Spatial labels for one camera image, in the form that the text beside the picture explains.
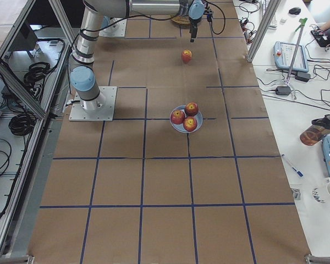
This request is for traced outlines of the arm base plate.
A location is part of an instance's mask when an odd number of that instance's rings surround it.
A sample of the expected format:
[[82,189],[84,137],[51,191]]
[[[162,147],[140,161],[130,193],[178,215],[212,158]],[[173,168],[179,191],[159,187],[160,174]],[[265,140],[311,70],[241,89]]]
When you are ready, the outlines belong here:
[[101,28],[105,28],[99,32],[99,36],[101,37],[115,37],[115,38],[122,38],[125,37],[125,30],[126,30],[127,20],[120,20],[120,18],[109,18],[105,16],[103,18]]
[[76,93],[72,104],[69,120],[72,122],[111,122],[117,98],[116,86],[100,86],[100,94],[93,101],[84,101]]

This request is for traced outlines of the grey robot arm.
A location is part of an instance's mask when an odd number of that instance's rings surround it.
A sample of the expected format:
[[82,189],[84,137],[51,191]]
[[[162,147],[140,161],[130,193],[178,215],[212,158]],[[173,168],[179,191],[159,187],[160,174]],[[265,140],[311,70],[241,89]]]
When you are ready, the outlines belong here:
[[84,1],[85,12],[78,41],[70,58],[70,81],[80,100],[80,108],[97,114],[114,108],[111,96],[117,86],[169,88],[179,85],[176,69],[179,56],[172,40],[133,38],[99,40],[104,18],[141,18],[167,21],[180,14],[185,1]]
[[201,21],[205,11],[205,6],[202,1],[179,1],[178,15],[188,16],[190,21],[190,42],[193,43],[197,37],[197,25]]

